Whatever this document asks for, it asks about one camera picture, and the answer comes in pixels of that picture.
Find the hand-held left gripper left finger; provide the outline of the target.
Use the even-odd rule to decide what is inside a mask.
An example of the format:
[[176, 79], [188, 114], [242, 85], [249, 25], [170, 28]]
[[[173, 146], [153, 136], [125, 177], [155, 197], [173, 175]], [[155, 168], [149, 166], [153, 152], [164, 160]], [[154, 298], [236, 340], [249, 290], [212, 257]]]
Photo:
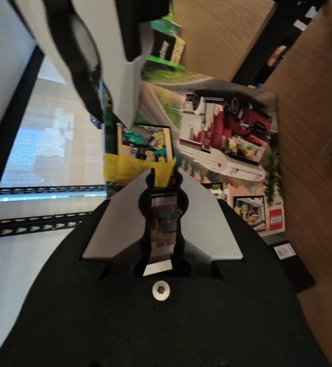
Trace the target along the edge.
[[151, 255], [147, 212], [154, 184], [155, 169], [151, 168], [109, 200], [82, 255], [84, 260], [105, 260], [145, 270]]

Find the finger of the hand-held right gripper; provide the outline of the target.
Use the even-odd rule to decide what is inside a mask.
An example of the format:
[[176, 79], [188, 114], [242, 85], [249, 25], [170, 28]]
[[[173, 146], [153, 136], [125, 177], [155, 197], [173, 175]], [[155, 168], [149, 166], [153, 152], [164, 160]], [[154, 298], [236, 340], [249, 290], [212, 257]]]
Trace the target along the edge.
[[100, 62], [91, 36], [72, 1], [13, 1], [38, 46], [81, 99], [86, 110], [103, 122], [98, 96]]
[[135, 20], [135, 30], [123, 40], [115, 1], [75, 0], [72, 4], [99, 54], [113, 113], [129, 130], [138, 111], [141, 70], [148, 59], [148, 22]]

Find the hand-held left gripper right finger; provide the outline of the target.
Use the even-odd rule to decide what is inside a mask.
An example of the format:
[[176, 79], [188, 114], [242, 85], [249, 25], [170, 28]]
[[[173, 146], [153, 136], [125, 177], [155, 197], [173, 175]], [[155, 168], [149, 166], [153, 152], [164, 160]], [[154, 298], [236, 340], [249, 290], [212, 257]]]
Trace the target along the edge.
[[242, 260], [242, 251], [218, 199], [181, 168], [174, 169], [174, 177], [180, 214], [173, 270], [192, 271], [200, 264]]

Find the blue toy brick box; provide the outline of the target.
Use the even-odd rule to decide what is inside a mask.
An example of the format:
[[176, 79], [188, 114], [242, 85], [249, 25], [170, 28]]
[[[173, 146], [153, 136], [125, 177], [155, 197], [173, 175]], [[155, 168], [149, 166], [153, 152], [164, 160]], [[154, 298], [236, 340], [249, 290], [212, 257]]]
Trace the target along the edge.
[[105, 154], [171, 162], [224, 200], [261, 237], [286, 229], [273, 94], [155, 61], [142, 70], [128, 130], [104, 108]]

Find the wooden desk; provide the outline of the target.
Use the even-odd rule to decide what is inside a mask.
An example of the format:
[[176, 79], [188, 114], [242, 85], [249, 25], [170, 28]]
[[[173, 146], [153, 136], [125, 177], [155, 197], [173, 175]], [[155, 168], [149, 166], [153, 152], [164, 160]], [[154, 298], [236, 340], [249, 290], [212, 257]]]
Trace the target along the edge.
[[263, 89], [277, 98], [286, 233], [316, 281], [299, 299], [332, 365], [332, 1]]

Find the green black toy box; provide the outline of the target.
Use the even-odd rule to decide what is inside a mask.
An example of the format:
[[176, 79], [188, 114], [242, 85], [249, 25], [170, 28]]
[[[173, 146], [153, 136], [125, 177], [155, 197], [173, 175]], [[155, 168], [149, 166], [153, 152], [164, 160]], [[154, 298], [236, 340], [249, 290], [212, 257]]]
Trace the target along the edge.
[[169, 17], [151, 22], [154, 44], [149, 59], [157, 62], [180, 67], [185, 41], [180, 37], [181, 27]]

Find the black metal shelf rack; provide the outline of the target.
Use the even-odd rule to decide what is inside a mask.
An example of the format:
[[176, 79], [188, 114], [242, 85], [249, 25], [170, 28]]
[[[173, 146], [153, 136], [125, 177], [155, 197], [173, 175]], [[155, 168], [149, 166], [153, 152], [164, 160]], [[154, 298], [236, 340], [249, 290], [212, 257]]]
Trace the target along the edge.
[[0, 188], [0, 202], [107, 197], [105, 185], [61, 185]]

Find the black box with white label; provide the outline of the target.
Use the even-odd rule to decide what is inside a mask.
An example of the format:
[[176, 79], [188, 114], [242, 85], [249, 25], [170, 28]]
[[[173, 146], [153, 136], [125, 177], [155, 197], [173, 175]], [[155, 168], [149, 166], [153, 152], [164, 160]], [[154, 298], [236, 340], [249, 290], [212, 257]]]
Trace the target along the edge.
[[306, 265], [293, 249], [290, 241], [279, 235], [264, 237], [271, 252], [277, 256], [296, 294], [300, 294], [315, 286], [316, 282]]

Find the beige mesh panel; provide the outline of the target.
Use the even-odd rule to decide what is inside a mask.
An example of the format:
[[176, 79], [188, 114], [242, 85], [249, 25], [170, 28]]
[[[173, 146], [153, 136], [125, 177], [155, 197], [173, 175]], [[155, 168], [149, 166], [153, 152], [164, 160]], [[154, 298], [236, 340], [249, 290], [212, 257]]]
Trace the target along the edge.
[[102, 130], [44, 57], [0, 187], [104, 184], [103, 152]]

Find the black perforated shelf rail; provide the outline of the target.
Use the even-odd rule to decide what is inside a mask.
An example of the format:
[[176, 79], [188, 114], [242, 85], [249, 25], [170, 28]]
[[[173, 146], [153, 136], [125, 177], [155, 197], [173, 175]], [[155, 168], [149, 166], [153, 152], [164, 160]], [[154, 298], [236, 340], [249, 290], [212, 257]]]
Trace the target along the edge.
[[0, 219], [0, 237], [73, 229], [89, 214], [91, 211]]

